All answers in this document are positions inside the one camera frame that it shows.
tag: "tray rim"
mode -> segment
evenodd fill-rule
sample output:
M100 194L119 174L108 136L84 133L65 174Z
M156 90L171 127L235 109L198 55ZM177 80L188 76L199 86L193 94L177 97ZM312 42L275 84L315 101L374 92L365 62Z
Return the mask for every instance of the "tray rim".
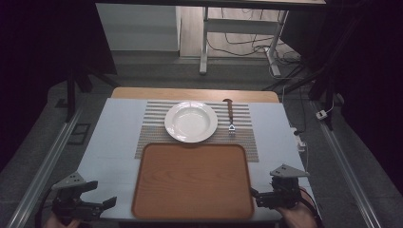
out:
M139 177L141 176L141 170L144 166L144 160L145 160L145 151L149 146L152 145L169 145L169 146L174 146L174 145L180 145L183 147L199 147L199 146L235 146L240 148L240 150L242 151L242 156L243 156L243 163L245 166L245 174L246 174L246 178L247 178L247 184L249 187L251 187L251 180L250 180L250 173L249 173L249 166L248 166L248 161L246 158L246 151L245 148L238 144L238 143L203 143L203 142L196 142L196 143L184 143L184 142L151 142L148 143L144 148L143 148L143 153L142 153L142 157L141 157L141 161L140 161L140 165L139 165L139 171L137 174L137 179L136 179L136 186L135 186L135 191L133 193L133 200L131 203L131 213L132 215L136 218L136 219L144 219L144 220L248 220L250 219L254 214L255 214L255 204L253 201L253 197L252 195L250 195L249 198L249 205L250 205L250 214L245 217L245 218L162 218L162 217L155 217L155 218L142 218L141 216L137 216L136 215L136 211L135 211L135 201L136 201L136 196L137 196L137 192L138 192L138 188L139 188Z

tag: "electrical outlet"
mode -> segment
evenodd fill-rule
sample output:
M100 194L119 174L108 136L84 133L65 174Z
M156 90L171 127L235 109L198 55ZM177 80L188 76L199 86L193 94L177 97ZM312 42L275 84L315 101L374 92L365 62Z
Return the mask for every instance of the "electrical outlet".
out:
M317 112L317 118L323 120L327 117L327 113L324 110Z
M294 134L294 132L296 132L297 129L296 129L295 127L291 127L291 131L292 131L293 134ZM300 137L299 135L295 135L295 134L294 134L294 136L296 137L296 144L297 144L298 152L299 152L299 153L304 152L304 151L305 151L305 147L306 147L306 143L301 140L301 137Z

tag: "metal frame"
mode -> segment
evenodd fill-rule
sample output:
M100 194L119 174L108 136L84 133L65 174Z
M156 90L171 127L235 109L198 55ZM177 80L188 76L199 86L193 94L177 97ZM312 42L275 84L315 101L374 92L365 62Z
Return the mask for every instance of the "metal frame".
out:
M355 9L366 0L360 0L352 4L343 4L345 10ZM317 3L276 2L259 0L96 0L96 3L134 4L156 6L184 6L184 7L211 7L211 8L236 8L258 10L339 10L339 6L328 6Z
M315 102L311 102L311 106L314 112L318 112L320 110L319 106ZM326 123L324 122L320 122L320 127L322 129L323 135L325 136L328 144L332 149L337 164L340 167L341 173L343 174L344 179L346 180L347 185L349 186L350 191L356 200L357 206L361 211L362 217L367 223L367 226L371 228L382 227L374 211L374 208L372 207L364 190L359 184L358 178L356 177L352 166L349 164L346 156L344 155L344 151L341 148L335 136L335 133L329 130Z
M56 165L60 155L62 154L63 149L67 143L68 137L70 136L71 131L74 128L74 125L77 123L83 112L83 106L86 103L86 96L81 101L79 101L79 105L77 111L72 116L69 123L64 123L62 129L56 137L53 145L51 146L47 156L39 167L38 172L33 178L32 182L29 185L29 188L26 194L21 199L20 203L17 206L17 209L14 211L14 214L9 221L7 227L24 227L30 213L32 212L36 201L41 195L42 190L45 187L45 184L48 181L48 178Z
M282 15L280 16L278 22L246 21L234 19L208 19L208 7L205 7L203 11L200 75L205 75L207 73L207 34L208 32L221 32L273 35L274 37L272 43L270 47L267 47L265 49L265 52L274 76L280 76L274 52L276 50L276 45L284 26L287 12L288 11L282 12Z

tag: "brown tray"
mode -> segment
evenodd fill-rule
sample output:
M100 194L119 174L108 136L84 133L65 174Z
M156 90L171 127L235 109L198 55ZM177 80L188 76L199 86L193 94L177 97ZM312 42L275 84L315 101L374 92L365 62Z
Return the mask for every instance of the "brown tray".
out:
M148 144L131 211L138 219L251 218L245 150L238 144Z

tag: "white panel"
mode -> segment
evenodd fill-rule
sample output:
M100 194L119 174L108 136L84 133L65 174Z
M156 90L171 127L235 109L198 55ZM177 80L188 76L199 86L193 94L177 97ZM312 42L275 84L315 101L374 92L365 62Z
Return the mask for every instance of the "white panel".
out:
M140 160L134 159L147 100L108 99L95 127L78 172L98 188L82 195L84 201L101 202L117 197L117 205L102 213L105 219L135 220L130 213ZM249 104L259 162L248 162L252 187L269 192L270 171L283 163L303 170L294 135L282 104ZM308 179L300 185L310 191ZM255 207L251 220L278 220L279 213Z
M179 50L177 7L96 6L111 50Z

